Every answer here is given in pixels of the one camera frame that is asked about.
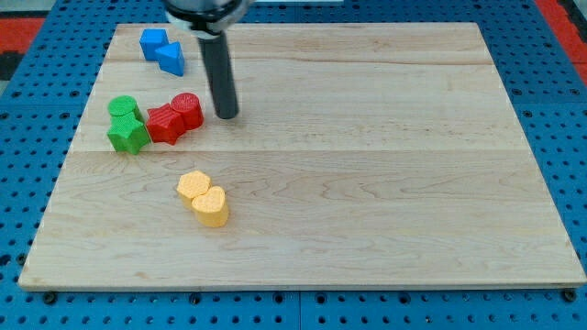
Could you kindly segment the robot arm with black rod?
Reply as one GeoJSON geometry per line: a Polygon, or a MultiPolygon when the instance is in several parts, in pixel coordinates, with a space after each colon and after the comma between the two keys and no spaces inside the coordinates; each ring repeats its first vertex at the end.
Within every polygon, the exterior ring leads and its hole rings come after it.
{"type": "Polygon", "coordinates": [[[216,116],[239,113],[226,31],[244,17],[250,0],[163,0],[168,21],[198,39],[216,116]]]}

